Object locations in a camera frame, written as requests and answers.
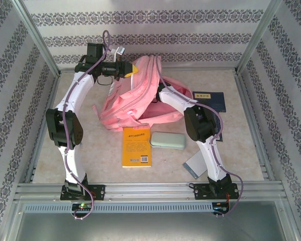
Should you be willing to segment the pink school backpack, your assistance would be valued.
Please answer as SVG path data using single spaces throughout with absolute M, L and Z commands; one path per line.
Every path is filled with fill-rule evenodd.
M 161 83 L 157 68 L 161 58 L 154 55 L 134 60 L 138 73 L 112 83 L 103 108 L 97 113 L 107 130 L 120 132 L 123 128 L 141 129 L 154 124 L 179 121 L 183 115 L 166 103 L 156 101 Z

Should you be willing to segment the mint green pencil case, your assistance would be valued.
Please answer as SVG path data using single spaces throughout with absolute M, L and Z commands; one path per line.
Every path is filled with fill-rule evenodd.
M 149 143 L 154 148 L 183 150 L 186 147 L 186 137 L 184 134 L 154 132 Z

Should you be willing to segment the dark blue book yellow label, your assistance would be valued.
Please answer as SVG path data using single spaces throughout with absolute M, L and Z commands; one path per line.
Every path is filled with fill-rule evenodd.
M 226 112 L 223 92 L 193 91 L 193 99 L 213 108 L 216 112 Z

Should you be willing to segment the yellow paperback book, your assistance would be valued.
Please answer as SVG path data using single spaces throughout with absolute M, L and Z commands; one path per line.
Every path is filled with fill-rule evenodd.
M 150 128 L 123 129 L 122 167 L 139 168 L 152 166 L 152 150 L 149 143 L 150 138 Z

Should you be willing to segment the grey teal notebook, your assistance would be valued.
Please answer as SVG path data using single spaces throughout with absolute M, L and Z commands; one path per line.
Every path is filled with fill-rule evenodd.
M 198 179 L 207 171 L 207 166 L 201 151 L 194 154 L 187 160 L 183 167 L 192 175 L 194 179 Z

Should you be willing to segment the grey sheet metal panel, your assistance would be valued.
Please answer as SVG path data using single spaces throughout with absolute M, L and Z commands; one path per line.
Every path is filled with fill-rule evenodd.
M 207 213 L 25 214 L 16 241 L 286 241 L 274 218 L 215 218 Z

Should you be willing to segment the aluminium frame crossbar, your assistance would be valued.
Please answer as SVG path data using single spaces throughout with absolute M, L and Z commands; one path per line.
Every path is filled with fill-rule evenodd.
M 224 70 L 231 70 L 233 72 L 236 72 L 235 67 L 177 67 L 177 68 L 171 68 L 171 67 L 163 67 L 162 71 L 224 71 Z

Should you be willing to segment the aluminium frame side rail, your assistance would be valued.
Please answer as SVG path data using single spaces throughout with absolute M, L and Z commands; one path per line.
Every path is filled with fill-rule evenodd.
M 268 159 L 268 155 L 266 149 L 264 147 L 262 138 L 260 136 L 260 132 L 258 129 L 258 124 L 255 119 L 255 115 L 246 92 L 244 82 L 240 75 L 235 74 L 234 79 L 236 82 L 236 86 L 239 92 L 239 96 L 243 105 L 244 113 L 248 122 L 249 130 L 253 139 L 253 144 L 255 146 L 255 151 L 257 154 L 257 158 L 262 170 L 263 178 L 266 181 L 274 181 L 275 177 L 270 165 L 270 161 Z
M 26 165 L 26 169 L 21 178 L 21 183 L 31 183 L 33 181 L 33 176 L 36 171 L 36 166 L 37 166 L 37 163 L 38 163 L 38 160 L 40 157 L 41 148 L 42 148 L 42 145 L 43 145 L 43 142 L 45 139 L 45 135 L 46 135 L 46 130 L 47 130 L 46 111 L 47 111 L 47 109 L 51 108 L 54 104 L 54 100 L 56 98 L 58 85 L 59 85 L 59 81 L 60 81 L 60 75 L 61 74 L 58 74 L 55 77 L 53 85 L 51 86 L 49 99 L 47 100 L 46 106 L 44 108 L 40 129 L 39 129 L 36 141 L 35 141 L 35 146 L 32 150 L 30 160 L 29 160 L 28 164 Z

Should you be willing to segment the aluminium frame post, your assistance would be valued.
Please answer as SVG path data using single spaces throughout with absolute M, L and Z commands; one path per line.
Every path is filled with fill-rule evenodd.
M 251 55 L 253 54 L 257 44 L 262 38 L 264 32 L 267 29 L 268 24 L 272 20 L 279 6 L 281 5 L 282 0 L 270 0 L 268 7 L 266 8 L 257 28 L 255 29 L 252 38 L 250 39 L 246 49 L 244 50 L 238 65 L 235 68 L 237 74 L 241 73 L 246 63 L 249 61 Z
M 11 0 L 13 6 L 16 8 L 18 14 L 20 15 L 21 20 L 26 26 L 32 40 L 40 50 L 44 60 L 52 70 L 52 72 L 56 75 L 60 75 L 60 69 L 58 68 L 56 61 L 53 58 L 53 55 L 49 51 L 44 38 L 40 34 L 31 14 L 27 10 L 23 0 Z

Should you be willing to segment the aluminium mounting rail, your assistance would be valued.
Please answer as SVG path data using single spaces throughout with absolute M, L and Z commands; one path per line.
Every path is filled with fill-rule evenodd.
M 61 183 L 18 184 L 14 201 L 60 200 Z M 248 181 L 244 183 L 241 201 L 278 201 L 287 199 L 280 181 Z M 104 201 L 168 202 L 194 201 L 195 193 L 186 182 L 175 183 L 107 183 Z

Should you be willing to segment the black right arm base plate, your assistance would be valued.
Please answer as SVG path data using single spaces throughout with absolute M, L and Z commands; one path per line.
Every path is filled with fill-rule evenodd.
M 208 183 L 199 183 L 193 185 L 194 197 L 196 200 L 213 200 L 213 199 L 237 199 L 239 197 L 239 190 L 237 184 L 232 183 L 226 189 L 222 189 L 214 193 Z

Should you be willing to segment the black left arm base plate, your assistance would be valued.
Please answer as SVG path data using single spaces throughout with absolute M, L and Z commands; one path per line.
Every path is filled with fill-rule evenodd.
M 69 188 L 66 188 L 65 185 L 62 186 L 60 200 L 72 200 L 72 201 L 89 201 L 91 200 L 90 194 L 83 189 L 81 186 L 82 192 L 74 191 Z M 88 185 L 89 192 L 93 196 L 93 200 L 104 200 L 105 195 L 105 185 Z

